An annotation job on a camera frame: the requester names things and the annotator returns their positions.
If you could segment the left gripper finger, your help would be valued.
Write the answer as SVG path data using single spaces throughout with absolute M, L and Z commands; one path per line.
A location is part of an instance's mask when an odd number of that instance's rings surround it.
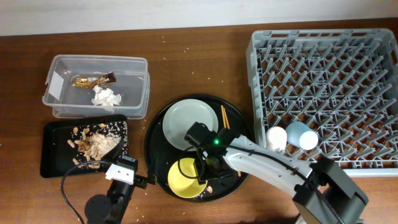
M 123 153 L 123 146 L 124 146 L 124 141 L 120 140 L 118 145 L 114 149 L 112 149 L 111 151 L 112 160 L 117 160 L 118 157 Z
M 147 164 L 147 183 L 148 184 L 156 184 L 157 183 L 157 163 L 158 156 L 155 154 L 154 156 L 151 153 L 146 154 L 146 164 Z

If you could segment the peanut shells pile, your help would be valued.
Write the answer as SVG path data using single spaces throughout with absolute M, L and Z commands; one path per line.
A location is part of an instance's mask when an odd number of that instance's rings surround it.
M 86 161 L 104 161 L 111 157 L 111 151 L 120 140 L 124 141 L 123 153 L 128 151 L 127 122 L 116 121 L 93 125 L 73 127 L 70 138 L 67 139 L 69 148 L 76 149 L 76 155 L 72 157 L 75 165 Z

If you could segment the yellow bowl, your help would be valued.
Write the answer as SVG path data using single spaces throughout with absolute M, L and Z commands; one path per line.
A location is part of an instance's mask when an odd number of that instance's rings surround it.
M 193 198 L 205 190 L 207 182 L 201 184 L 198 179 L 189 179 L 180 171 L 190 177 L 197 176 L 194 158 L 183 158 L 169 169 L 167 180 L 175 195 L 181 198 Z

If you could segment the white tissue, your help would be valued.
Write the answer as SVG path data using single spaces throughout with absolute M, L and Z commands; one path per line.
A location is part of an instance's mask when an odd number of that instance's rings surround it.
M 96 85 L 94 86 L 93 91 L 95 93 L 95 96 L 91 100 L 91 102 L 94 105 L 114 106 L 119 105 L 121 102 L 121 95 L 115 95 L 113 90 L 110 88 L 103 89 L 99 85 Z

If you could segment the grey plate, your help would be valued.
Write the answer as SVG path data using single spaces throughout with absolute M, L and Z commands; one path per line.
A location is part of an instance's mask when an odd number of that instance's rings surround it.
M 173 147 L 185 150 L 190 145 L 184 140 L 184 136 L 195 122 L 205 124 L 210 131 L 218 130 L 218 117 L 204 101 L 186 99 L 174 103 L 166 111 L 162 122 L 166 140 Z

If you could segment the pink cup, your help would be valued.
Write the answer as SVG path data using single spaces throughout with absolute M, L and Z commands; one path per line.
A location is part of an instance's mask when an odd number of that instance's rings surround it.
M 266 132 L 266 149 L 279 153 L 287 146 L 287 133 L 284 128 L 274 126 Z

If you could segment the gold foil wrapper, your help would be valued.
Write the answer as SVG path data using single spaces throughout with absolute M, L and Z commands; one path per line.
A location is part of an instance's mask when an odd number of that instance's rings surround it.
M 72 85 L 79 88 L 93 88 L 99 84 L 114 82 L 116 82 L 116 76 L 113 72 L 110 72 L 102 77 L 76 78 Z

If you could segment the blue cup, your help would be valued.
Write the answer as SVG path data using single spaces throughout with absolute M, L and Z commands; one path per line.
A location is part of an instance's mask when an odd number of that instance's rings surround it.
M 317 133 L 300 121 L 290 123 L 286 129 L 287 142 L 304 150 L 312 150 L 318 144 Z

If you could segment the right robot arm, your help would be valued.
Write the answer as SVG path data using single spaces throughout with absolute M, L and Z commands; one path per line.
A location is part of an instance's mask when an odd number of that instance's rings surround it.
M 219 179 L 232 171 L 253 175 L 292 197 L 296 223 L 362 223 L 366 194 L 333 160 L 302 161 L 265 149 L 230 129 L 216 133 L 194 123 L 184 136 L 198 154 L 197 179 Z

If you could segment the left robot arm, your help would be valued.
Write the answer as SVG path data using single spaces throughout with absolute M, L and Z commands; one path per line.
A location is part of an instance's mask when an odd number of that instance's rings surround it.
M 105 178 L 111 181 L 107 194 L 97 194 L 85 205 L 88 223 L 121 223 L 134 189 L 145 189 L 147 184 L 155 184 L 155 177 L 136 174 L 138 161 L 122 155 L 124 141 L 120 141 L 102 157 L 109 166 Z

